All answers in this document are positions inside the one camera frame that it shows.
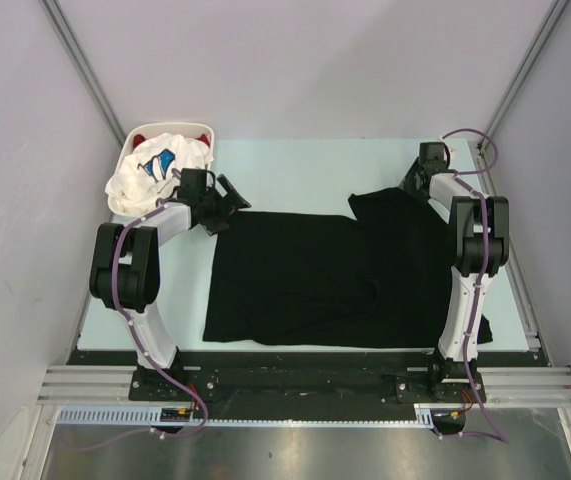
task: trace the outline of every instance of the white cloth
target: white cloth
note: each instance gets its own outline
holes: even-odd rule
[[[180,184],[173,169],[206,168],[214,160],[203,142],[163,133],[137,146],[123,158],[105,186],[114,210],[138,217],[151,212],[158,198],[167,198]]]

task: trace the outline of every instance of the white wall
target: white wall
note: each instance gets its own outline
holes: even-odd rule
[[[571,4],[497,138],[533,303],[557,365],[571,364]]]
[[[0,0],[0,426],[70,344],[116,144],[36,0]]]
[[[123,127],[220,138],[484,127],[552,0],[62,0]]]

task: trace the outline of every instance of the folded black fabric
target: folded black fabric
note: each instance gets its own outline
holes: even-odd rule
[[[435,347],[451,292],[445,222],[396,188],[349,204],[356,221],[234,214],[216,244],[203,339]],[[478,341],[491,341],[487,321]]]

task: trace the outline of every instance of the laundry basket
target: laundry basket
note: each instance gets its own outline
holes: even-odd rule
[[[183,135],[185,138],[199,138],[201,135],[206,135],[210,141],[210,148],[214,149],[214,130],[212,130],[207,125],[202,125],[200,123],[177,123],[177,122],[166,122],[166,123],[150,123],[147,125],[141,125],[136,127],[134,130],[129,132],[129,135],[125,139],[123,144],[123,149],[121,150],[121,155],[118,158],[118,163],[116,164],[115,172],[121,168],[121,163],[123,158],[128,156],[134,150],[134,137],[136,135],[143,135],[145,139],[150,139],[157,137],[163,133],[171,133],[173,135]],[[121,211],[114,199],[110,196],[107,197],[107,205],[112,213],[116,215],[121,215],[123,217],[130,217],[131,215]]]

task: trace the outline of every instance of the gray wall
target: gray wall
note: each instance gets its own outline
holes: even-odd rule
[[[178,118],[218,138],[483,126],[552,3],[61,0],[126,130]]]
[[[36,0],[0,0],[0,427],[71,342],[116,144]]]
[[[557,365],[571,364],[571,5],[497,140],[544,339]]]

